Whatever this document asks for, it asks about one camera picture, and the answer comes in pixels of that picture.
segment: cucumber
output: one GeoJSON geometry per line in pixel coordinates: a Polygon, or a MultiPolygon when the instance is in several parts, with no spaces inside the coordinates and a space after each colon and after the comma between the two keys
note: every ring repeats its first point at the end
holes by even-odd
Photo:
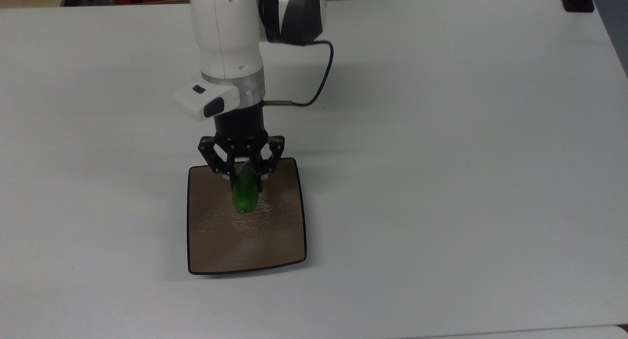
{"type": "Polygon", "coordinates": [[[232,201],[237,212],[248,214],[258,205],[258,178],[251,161],[242,165],[240,173],[235,178],[232,201]]]}

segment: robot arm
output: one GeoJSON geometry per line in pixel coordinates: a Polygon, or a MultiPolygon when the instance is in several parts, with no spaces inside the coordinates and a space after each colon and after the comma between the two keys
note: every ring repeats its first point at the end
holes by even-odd
{"type": "Polygon", "coordinates": [[[323,30],[327,0],[190,0],[200,73],[175,93],[175,104],[197,120],[213,117],[216,136],[199,151],[233,187],[236,158],[249,158],[261,180],[276,169],[282,136],[264,129],[265,95],[260,40],[304,46],[323,30]],[[262,158],[268,144],[272,156],[262,158]],[[223,161],[214,147],[227,153],[223,161]]]}

